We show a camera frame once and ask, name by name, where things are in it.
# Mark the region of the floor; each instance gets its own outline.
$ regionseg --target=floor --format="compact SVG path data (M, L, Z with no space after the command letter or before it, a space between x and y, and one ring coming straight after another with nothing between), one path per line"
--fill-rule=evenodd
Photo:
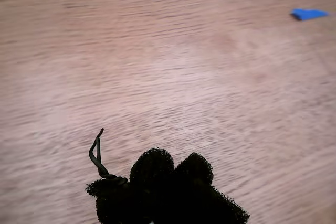
M295 7L332 15L298 22ZM193 151L250 224L336 223L334 0L0 0L0 222L98 223L86 183Z

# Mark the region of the blue object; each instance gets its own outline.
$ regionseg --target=blue object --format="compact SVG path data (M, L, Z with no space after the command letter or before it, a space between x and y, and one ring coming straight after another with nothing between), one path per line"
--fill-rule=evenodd
M318 9L302 9L302 8L295 8L290 13L294 18L297 20L309 20L313 18L320 18L320 17L326 17L329 14L323 10Z

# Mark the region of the black fluffy toy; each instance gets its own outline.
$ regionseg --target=black fluffy toy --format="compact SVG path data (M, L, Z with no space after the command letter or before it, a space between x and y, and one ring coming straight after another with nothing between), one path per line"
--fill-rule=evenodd
M133 165L130 181L109 174L101 164L100 136L89 156L103 179L88 184L86 191L97 198L102 224L244 224L249 214L212 186L208 161L192 153L174 168L172 156L153 148ZM93 149L97 146L97 157Z

